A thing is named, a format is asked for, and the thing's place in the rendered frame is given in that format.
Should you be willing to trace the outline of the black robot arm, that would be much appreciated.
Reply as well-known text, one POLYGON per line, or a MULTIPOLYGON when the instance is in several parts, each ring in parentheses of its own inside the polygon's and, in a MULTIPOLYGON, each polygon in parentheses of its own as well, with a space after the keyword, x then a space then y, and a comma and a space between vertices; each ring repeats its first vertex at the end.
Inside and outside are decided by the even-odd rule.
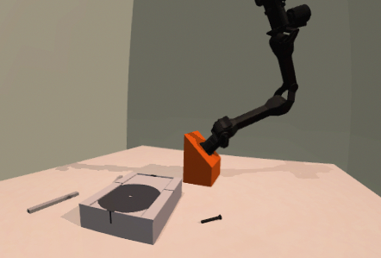
POLYGON ((218 119, 211 130, 213 135, 205 142, 199 143, 207 155, 214 154, 219 147, 226 148, 229 138, 234 136, 239 129, 245 128, 268 116, 286 114, 290 110, 295 102, 296 91, 298 89, 293 59, 291 57, 294 52, 294 41, 299 28, 307 26, 307 21, 310 17, 310 8, 307 4, 288 9, 286 12, 285 10, 280 10, 268 16, 272 30, 266 32, 266 34, 271 36, 269 44, 278 59, 283 85, 275 91, 272 98, 259 108, 233 119, 228 118, 228 116, 218 119), (290 34, 284 35, 283 32, 290 34), (286 90, 288 91, 287 100, 281 97, 286 90))

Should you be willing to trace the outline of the grey metal disc with small centre hole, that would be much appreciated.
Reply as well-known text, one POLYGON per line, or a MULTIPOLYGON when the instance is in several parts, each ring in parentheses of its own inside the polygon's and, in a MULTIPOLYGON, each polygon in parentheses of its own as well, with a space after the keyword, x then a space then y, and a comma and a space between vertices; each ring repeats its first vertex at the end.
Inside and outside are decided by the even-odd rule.
POLYGON ((126 184, 118 186, 97 202, 105 210, 129 213, 150 208, 159 195, 159 190, 153 186, 126 184))

